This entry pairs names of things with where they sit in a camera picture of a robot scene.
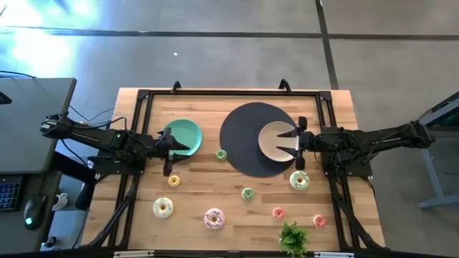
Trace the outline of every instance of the computer mouse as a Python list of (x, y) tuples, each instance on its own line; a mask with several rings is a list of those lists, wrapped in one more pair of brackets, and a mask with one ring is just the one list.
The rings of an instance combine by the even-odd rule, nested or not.
[(28, 230), (38, 229), (42, 225), (46, 196), (37, 194), (31, 197), (24, 209), (24, 226)]

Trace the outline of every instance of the white donut with sprinkles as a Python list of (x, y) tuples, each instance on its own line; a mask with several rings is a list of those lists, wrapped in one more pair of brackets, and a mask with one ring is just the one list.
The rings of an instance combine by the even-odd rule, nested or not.
[(169, 198), (161, 197), (153, 204), (153, 214), (160, 219), (169, 217), (172, 212), (174, 212), (174, 205)]

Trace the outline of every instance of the black round placemat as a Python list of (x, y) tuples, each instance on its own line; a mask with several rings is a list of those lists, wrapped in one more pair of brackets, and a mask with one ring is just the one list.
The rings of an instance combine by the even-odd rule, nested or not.
[(280, 108), (261, 102), (242, 105), (227, 116), (220, 130), (220, 146), (228, 153), (227, 160), (233, 167), (248, 176), (270, 177), (292, 165), (293, 160), (277, 162), (269, 159), (258, 145), (261, 129), (275, 121), (296, 126)]

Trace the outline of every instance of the wooden table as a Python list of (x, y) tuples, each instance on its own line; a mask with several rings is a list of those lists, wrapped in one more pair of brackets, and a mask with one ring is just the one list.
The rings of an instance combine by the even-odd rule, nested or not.
[[(131, 124), (137, 91), (138, 88), (120, 88), (113, 119), (127, 117), (128, 125)], [(338, 126), (357, 129), (350, 92), (332, 90), (331, 94)], [(289, 177), (295, 171), (294, 165), (279, 176), (252, 178), (235, 170), (228, 162), (215, 158), (220, 149), (219, 132), (224, 119), (235, 108), (249, 102), (277, 106), (294, 121), (298, 121), (298, 116), (306, 116), (308, 130), (320, 133), (313, 97), (155, 96), (149, 134), (156, 138), (156, 132), (169, 122), (186, 118), (202, 129), (203, 141), (192, 158), (174, 165), (172, 175), (181, 179), (176, 188), (169, 187), (167, 177), (163, 176), (163, 161), (153, 159), (147, 162), (138, 188), (129, 249), (277, 251), (283, 221), (274, 219), (271, 211), (278, 206), (285, 209), (286, 222), (291, 224), (296, 221), (300, 228), (311, 231), (308, 250), (339, 249), (328, 180), (323, 175), (321, 164), (311, 153), (305, 153), (305, 171), (311, 184), (304, 192), (294, 190), (289, 184)], [(140, 118), (144, 116), (145, 106), (141, 109)], [(142, 121), (139, 120), (138, 131)], [(123, 123), (115, 123), (113, 128), (123, 129)], [(96, 236), (113, 213), (119, 180), (118, 175), (108, 176), (96, 186), (82, 236), (83, 244)], [(369, 184), (361, 178), (351, 177), (349, 186), (356, 217), (374, 240), (384, 245), (377, 206)], [(241, 197), (241, 191), (246, 187), (255, 191), (251, 201), (244, 201)], [(174, 202), (174, 213), (167, 219), (158, 219), (152, 212), (154, 201), (162, 196)], [(204, 213), (214, 207), (223, 210), (226, 217), (226, 224), (219, 231), (210, 231), (203, 224)], [(315, 229), (312, 218), (316, 214), (324, 215), (328, 225)], [(122, 235), (123, 217), (121, 221), (118, 241)], [(345, 219), (344, 228), (351, 243), (349, 224)]]

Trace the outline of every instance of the small red donut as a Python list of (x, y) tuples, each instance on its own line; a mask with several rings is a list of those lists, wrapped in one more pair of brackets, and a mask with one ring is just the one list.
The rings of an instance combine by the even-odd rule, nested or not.
[(282, 208), (277, 207), (273, 209), (274, 219), (283, 219), (285, 217), (285, 212)]
[(327, 221), (322, 215), (315, 215), (313, 222), (314, 222), (314, 226), (318, 226), (318, 227), (323, 227), (327, 225)]

